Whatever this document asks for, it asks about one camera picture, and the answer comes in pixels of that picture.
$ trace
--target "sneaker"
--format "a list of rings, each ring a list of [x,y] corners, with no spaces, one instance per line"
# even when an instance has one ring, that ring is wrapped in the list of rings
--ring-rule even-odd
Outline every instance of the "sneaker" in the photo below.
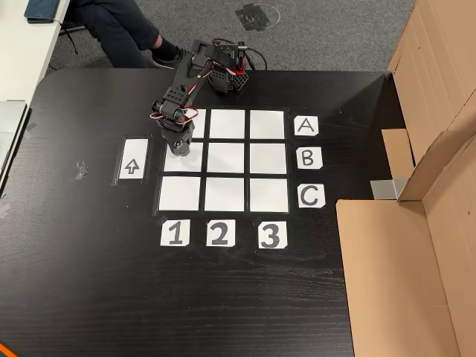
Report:
[[[164,61],[152,53],[152,62],[154,63],[155,67],[177,69],[180,66],[181,61],[183,61],[185,56],[188,54],[188,51],[184,50],[183,48],[179,48],[178,51],[179,53],[176,55],[176,57],[170,61]]]

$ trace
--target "laptop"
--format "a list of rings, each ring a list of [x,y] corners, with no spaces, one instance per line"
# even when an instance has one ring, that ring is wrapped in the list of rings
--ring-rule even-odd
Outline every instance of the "laptop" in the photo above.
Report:
[[[27,117],[26,108],[23,100],[0,101],[0,192]]]

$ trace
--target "white paper square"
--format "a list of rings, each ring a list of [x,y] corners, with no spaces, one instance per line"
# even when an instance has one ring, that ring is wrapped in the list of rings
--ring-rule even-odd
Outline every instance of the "white paper square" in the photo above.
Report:
[[[284,139],[284,112],[251,110],[251,139]]]
[[[295,118],[296,136],[316,136],[317,134],[319,134],[318,117],[298,115]]]
[[[185,247],[190,243],[190,220],[166,221],[162,225],[161,245]]]
[[[322,149],[320,147],[300,147],[296,150],[297,168],[318,170],[322,168]]]
[[[205,189],[205,210],[243,212],[245,210],[245,179],[208,177]]]
[[[250,144],[250,173],[285,174],[285,144]]]
[[[195,129],[193,130],[193,137],[197,139],[203,139],[205,135],[205,116],[207,114],[206,109],[198,109],[199,113],[192,119]]]
[[[209,173],[244,173],[245,145],[241,143],[210,143],[208,145]]]
[[[250,211],[288,213],[288,180],[285,178],[251,178]]]
[[[119,179],[142,179],[146,166],[149,139],[126,139]]]
[[[200,178],[164,176],[159,210],[199,210]]]
[[[244,139],[245,111],[213,109],[210,120],[210,138]]]
[[[297,188],[299,208],[322,208],[326,205],[323,184],[300,184]]]
[[[288,246],[286,222],[262,222],[258,227],[258,248],[283,249]]]
[[[233,247],[235,245],[236,223],[234,219],[209,221],[207,247]]]
[[[191,143],[187,156],[175,156],[167,145],[164,171],[183,171],[198,173],[202,171],[203,143]]]

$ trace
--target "black table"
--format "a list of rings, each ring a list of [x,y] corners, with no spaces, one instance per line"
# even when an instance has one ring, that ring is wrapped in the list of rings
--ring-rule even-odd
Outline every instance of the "black table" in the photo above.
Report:
[[[321,170],[290,165],[291,186],[325,185],[323,209],[286,218],[289,245],[263,250],[256,220],[237,218],[233,248],[160,246],[153,216],[164,142],[148,118],[172,71],[65,70],[32,103],[0,206],[0,343],[19,356],[352,356],[336,199],[372,199],[390,179],[380,129],[404,127],[393,79],[367,72],[251,72],[239,96],[206,86],[206,109],[317,115],[320,134],[290,150],[323,150]],[[147,180],[111,186],[123,136],[152,136]],[[88,175],[71,181],[84,161]]]

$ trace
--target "tic-tac-toe grid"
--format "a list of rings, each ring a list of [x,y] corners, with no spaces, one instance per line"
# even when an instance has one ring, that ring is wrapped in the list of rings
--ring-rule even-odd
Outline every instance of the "tic-tac-toe grid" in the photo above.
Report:
[[[190,154],[167,148],[158,212],[289,212],[284,112],[199,109],[193,121]]]

